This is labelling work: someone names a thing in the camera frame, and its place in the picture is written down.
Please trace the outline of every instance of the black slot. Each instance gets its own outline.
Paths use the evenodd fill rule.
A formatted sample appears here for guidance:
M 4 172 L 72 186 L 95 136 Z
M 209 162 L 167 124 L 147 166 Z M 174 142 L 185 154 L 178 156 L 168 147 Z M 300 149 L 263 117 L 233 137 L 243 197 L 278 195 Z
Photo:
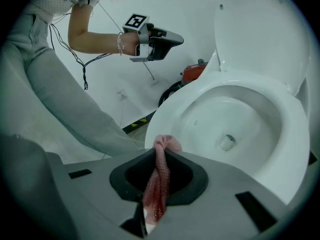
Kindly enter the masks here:
M 144 208 L 142 201 L 138 202 L 133 218 L 126 220 L 120 227 L 140 238 L 145 238 L 148 233 L 145 224 Z
M 79 178 L 88 174 L 91 174 L 92 171 L 90 171 L 89 169 L 84 169 L 84 170 L 77 170 L 77 171 L 73 171 L 73 172 L 69 172 L 69 176 L 71 179 L 75 179 L 75 178 Z
M 236 194 L 235 197 L 241 203 L 242 207 L 248 213 L 260 232 L 265 231 L 276 224 L 277 220 L 250 192 L 239 193 Z
M 315 157 L 315 155 L 312 154 L 312 152 L 310 151 L 308 166 L 312 165 L 312 164 L 315 163 L 316 161 L 318 161 L 318 159 L 317 159 L 317 158 Z
M 206 171 L 200 165 L 168 149 L 164 153 L 170 170 L 169 196 L 166 205 L 191 204 L 208 185 Z M 155 162 L 156 152 L 150 149 L 145 154 L 118 166 L 110 174 L 111 186 L 122 199 L 138 202 L 155 169 Z

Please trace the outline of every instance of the black and yellow tape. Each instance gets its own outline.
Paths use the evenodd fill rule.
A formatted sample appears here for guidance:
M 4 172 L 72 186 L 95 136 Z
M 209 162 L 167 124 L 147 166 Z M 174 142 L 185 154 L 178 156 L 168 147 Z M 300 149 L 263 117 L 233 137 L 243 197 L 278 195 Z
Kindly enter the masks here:
M 128 133 L 131 133 L 132 131 L 140 128 L 141 126 L 146 125 L 147 123 L 149 123 L 151 121 L 151 118 L 153 117 L 154 114 L 155 114 L 155 112 L 147 115 L 144 118 L 139 119 L 138 121 L 135 121 L 135 122 L 131 123 L 127 127 L 123 128 L 124 132 L 126 134 L 128 134 Z

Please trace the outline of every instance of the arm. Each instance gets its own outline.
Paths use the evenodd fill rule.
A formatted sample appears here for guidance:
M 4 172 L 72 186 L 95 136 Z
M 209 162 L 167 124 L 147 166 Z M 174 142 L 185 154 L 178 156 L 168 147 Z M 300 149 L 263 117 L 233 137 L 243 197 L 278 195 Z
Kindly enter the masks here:
M 101 34 L 88 32 L 90 14 L 93 8 L 90 5 L 74 5 L 70 15 L 68 28 L 68 42 L 71 49 L 86 54 L 117 54 L 118 34 Z M 123 53 L 135 55 L 139 37 L 136 33 L 121 35 L 124 45 Z

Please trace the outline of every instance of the toilet lid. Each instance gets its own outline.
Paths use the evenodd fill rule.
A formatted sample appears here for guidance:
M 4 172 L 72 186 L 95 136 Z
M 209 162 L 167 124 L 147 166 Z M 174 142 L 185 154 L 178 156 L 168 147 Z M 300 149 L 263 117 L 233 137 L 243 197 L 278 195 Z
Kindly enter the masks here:
M 290 0 L 220 0 L 214 21 L 222 71 L 277 79 L 296 95 L 309 60 L 305 19 Z

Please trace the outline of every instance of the toilet rim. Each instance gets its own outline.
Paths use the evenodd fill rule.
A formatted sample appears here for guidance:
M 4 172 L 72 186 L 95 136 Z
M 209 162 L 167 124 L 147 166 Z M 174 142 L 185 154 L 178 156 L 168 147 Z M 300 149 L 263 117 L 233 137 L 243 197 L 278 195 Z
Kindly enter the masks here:
M 300 101 L 275 79 L 237 70 L 214 71 L 191 82 L 170 96 L 156 111 L 147 129 L 145 148 L 152 148 L 157 135 L 171 134 L 176 119 L 196 99 L 220 86 L 241 86 L 254 90 L 268 98 L 279 111 L 282 130 L 278 143 L 267 162 L 252 177 L 287 205 L 297 192 L 307 169 L 309 127 Z

